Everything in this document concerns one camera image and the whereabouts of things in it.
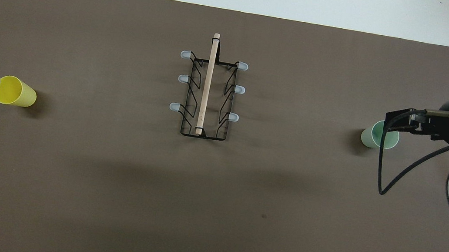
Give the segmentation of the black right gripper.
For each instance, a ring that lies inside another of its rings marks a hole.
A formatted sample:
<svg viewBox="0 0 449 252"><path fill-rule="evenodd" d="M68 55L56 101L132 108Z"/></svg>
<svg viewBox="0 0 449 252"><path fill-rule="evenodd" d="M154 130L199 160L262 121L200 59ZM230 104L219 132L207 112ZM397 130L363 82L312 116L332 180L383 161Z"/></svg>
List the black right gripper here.
<svg viewBox="0 0 449 252"><path fill-rule="evenodd" d="M449 101L440 108L442 111L449 111ZM423 123L426 110L416 110L413 108L400 109L397 114L399 131L408 132L414 135L430 135L431 140L443 140L449 144L449 118L448 117L429 117L429 122L424 124L424 129L420 123Z"/></svg>

